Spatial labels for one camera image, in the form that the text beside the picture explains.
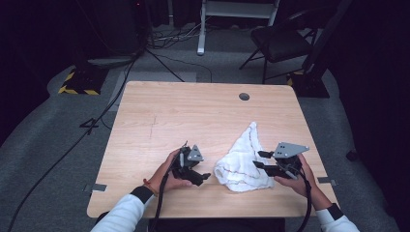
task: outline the white sleeve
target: white sleeve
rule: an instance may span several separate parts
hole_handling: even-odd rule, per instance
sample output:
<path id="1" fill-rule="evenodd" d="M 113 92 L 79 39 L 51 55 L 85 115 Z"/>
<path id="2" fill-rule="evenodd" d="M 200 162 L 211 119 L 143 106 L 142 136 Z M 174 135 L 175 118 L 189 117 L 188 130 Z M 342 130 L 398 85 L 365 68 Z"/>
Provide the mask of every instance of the white sleeve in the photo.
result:
<path id="1" fill-rule="evenodd" d="M 153 196 L 149 198 L 145 205 L 148 205 Z M 92 232 L 133 232 L 145 211 L 142 201 L 132 195 L 127 194 L 115 205 L 115 207 L 97 223 Z"/>
<path id="2" fill-rule="evenodd" d="M 316 211 L 316 215 L 323 232 L 359 231 L 356 225 L 341 212 L 337 204 L 333 204 L 328 209 Z"/>

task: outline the black cuff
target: black cuff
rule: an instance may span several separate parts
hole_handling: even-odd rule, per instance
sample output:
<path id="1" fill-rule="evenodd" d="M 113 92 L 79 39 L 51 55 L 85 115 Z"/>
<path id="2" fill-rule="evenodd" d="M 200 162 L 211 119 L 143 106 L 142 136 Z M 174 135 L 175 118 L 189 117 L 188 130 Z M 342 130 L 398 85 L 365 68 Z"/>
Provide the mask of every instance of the black cuff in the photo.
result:
<path id="1" fill-rule="evenodd" d="M 343 212 L 340 210 L 336 203 L 333 203 L 332 206 L 328 208 L 328 211 L 334 220 L 343 217 Z"/>
<path id="2" fill-rule="evenodd" d="M 140 186 L 135 188 L 132 192 L 132 195 L 138 197 L 142 203 L 146 203 L 148 201 L 148 199 L 154 195 L 154 193 L 152 193 L 148 188 L 144 187 L 144 186 Z"/>

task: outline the white towel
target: white towel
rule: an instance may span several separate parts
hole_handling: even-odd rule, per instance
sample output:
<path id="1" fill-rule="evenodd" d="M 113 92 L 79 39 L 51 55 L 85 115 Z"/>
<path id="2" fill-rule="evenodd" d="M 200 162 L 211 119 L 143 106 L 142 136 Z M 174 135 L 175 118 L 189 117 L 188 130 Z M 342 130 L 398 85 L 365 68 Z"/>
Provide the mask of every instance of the white towel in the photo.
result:
<path id="1" fill-rule="evenodd" d="M 274 180 L 253 163 L 256 160 L 269 164 L 257 154 L 259 151 L 263 148 L 257 136 L 256 123 L 252 122 L 228 154 L 217 162 L 214 172 L 220 184 L 239 192 L 273 187 Z"/>

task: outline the gray carpet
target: gray carpet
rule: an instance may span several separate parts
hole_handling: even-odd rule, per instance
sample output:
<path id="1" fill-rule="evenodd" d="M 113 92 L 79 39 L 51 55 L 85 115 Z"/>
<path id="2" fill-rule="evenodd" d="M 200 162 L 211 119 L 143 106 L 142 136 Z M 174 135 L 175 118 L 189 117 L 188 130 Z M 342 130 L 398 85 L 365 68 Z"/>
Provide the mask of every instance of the gray carpet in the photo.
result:
<path id="1" fill-rule="evenodd" d="M 262 61 L 253 61 L 238 70 L 254 50 L 248 30 L 208 33 L 204 56 L 196 55 L 196 46 L 197 38 L 194 37 L 170 48 L 152 51 L 192 63 L 160 57 L 174 72 L 194 73 L 197 82 L 260 83 Z M 283 73 L 302 61 L 276 64 L 270 66 L 269 72 Z M 197 65 L 207 67 L 212 73 Z M 20 123 L 1 147 L 0 231 L 7 231 L 27 191 L 85 132 L 79 125 L 103 112 L 119 76 L 124 74 L 124 67 L 111 70 L 100 96 L 59 95 L 58 89 L 70 70 L 68 67 L 50 81 L 50 98 Z M 166 73 L 167 69 L 145 52 L 135 62 L 132 72 Z M 326 72 L 323 80 L 331 95 L 329 99 L 299 99 L 299 102 L 325 168 L 339 183 L 334 190 L 340 208 L 361 231 L 398 231 L 395 220 L 384 212 L 383 195 L 366 168 L 360 161 L 351 162 L 345 158 L 354 148 L 350 128 L 332 74 Z M 279 77 L 268 84 L 285 84 L 285 79 Z M 43 179 L 23 205 L 13 231 L 89 231 L 93 227 L 95 220 L 86 215 L 89 193 L 83 188 L 96 180 L 115 116 L 116 111 L 108 111 L 102 118 L 108 128 L 98 123 L 99 127 L 86 135 Z M 289 218 L 286 231 L 296 231 L 301 222 L 301 218 Z M 142 220 L 137 231 L 144 231 L 145 223 L 146 220 Z M 316 217 L 309 220 L 305 231 L 320 231 Z"/>

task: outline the white shelf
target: white shelf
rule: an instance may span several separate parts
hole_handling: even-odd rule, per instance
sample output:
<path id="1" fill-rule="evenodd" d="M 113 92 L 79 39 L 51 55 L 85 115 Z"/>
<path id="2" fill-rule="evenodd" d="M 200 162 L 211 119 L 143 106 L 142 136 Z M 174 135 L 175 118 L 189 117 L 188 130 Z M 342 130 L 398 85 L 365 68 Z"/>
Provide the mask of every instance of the white shelf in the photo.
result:
<path id="1" fill-rule="evenodd" d="M 279 0 L 276 0 L 275 4 L 214 2 L 202 0 L 201 30 L 196 53 L 198 55 L 203 55 L 205 53 L 205 16 L 269 18 L 268 25 L 272 25 L 275 16 L 277 15 L 278 3 Z"/>
<path id="2" fill-rule="evenodd" d="M 271 18 L 274 4 L 213 2 L 206 3 L 206 15 Z"/>

